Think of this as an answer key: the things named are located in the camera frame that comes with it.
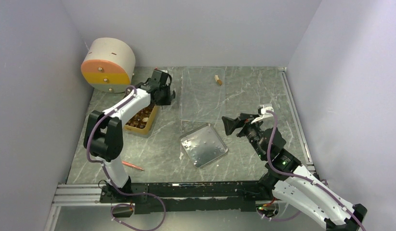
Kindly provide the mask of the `square silver metal lid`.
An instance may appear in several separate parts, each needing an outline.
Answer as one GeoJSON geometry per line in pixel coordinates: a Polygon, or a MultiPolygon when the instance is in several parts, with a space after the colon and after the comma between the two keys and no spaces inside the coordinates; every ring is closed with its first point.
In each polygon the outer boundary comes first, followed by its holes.
{"type": "Polygon", "coordinates": [[[196,168],[202,168],[228,152],[228,147],[210,123],[182,135],[180,143],[182,151],[196,168]]]}

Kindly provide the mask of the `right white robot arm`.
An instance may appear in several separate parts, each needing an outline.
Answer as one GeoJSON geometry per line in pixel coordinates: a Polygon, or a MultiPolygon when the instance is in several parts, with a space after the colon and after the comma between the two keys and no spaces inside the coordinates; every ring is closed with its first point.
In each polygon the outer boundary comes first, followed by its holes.
{"type": "Polygon", "coordinates": [[[286,141],[277,128],[262,130],[260,115],[241,113],[237,118],[222,117],[227,136],[240,129],[237,137],[245,137],[262,161],[267,173],[258,180],[259,195],[284,201],[308,215],[327,231],[363,231],[367,209],[352,204],[335,194],[315,177],[297,157],[287,151],[286,141]]]}

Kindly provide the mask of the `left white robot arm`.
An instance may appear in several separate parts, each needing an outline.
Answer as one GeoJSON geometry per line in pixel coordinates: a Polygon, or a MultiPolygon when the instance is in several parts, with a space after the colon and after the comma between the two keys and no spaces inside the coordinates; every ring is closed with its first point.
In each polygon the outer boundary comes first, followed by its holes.
{"type": "Polygon", "coordinates": [[[125,96],[118,103],[103,111],[92,111],[87,120],[83,146],[86,158],[99,163],[113,188],[112,195],[119,202],[130,199],[131,177],[126,173],[120,154],[123,149],[123,128],[142,109],[150,106],[171,105],[176,93],[171,89],[172,76],[155,69],[145,82],[128,85],[125,96]]]}

